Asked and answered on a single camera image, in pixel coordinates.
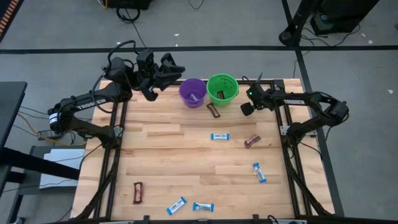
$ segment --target gray floor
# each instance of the gray floor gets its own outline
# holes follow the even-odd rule
[[[298,3],[289,1],[292,12]],[[398,45],[394,28],[397,9],[397,1],[380,1],[362,21],[362,29],[343,45],[368,45],[369,40],[373,45]],[[197,11],[186,0],[157,0],[142,12],[136,26],[150,47],[281,45],[277,35],[286,21],[279,0],[207,0]],[[335,44],[343,36],[331,35],[327,41]],[[25,0],[0,49],[113,47],[128,39],[142,46],[132,25],[120,22],[114,11],[103,10],[95,0]],[[134,54],[120,55],[134,59]],[[207,78],[221,72],[253,78],[264,72],[264,78],[289,78],[296,59],[294,52],[270,51],[172,55],[186,66],[185,78]],[[0,55],[0,81],[26,81],[23,105],[46,111],[63,97],[86,93],[105,63],[106,54]],[[328,140],[346,215],[398,220],[398,140],[394,135],[398,125],[398,52],[311,52],[305,63],[313,89],[346,100],[350,108],[347,123],[333,128]],[[299,69],[296,77],[300,78]],[[91,114],[84,111],[82,116]],[[29,120],[36,129],[49,128],[45,120]],[[19,119],[16,125],[26,127]],[[14,128],[6,144],[22,152],[32,145],[48,144]],[[7,184],[6,189],[15,187]],[[8,212],[14,194],[3,194],[1,214]],[[26,197],[20,216],[26,217],[27,223],[54,222],[72,202],[69,194]],[[0,223],[5,218],[1,215]]]

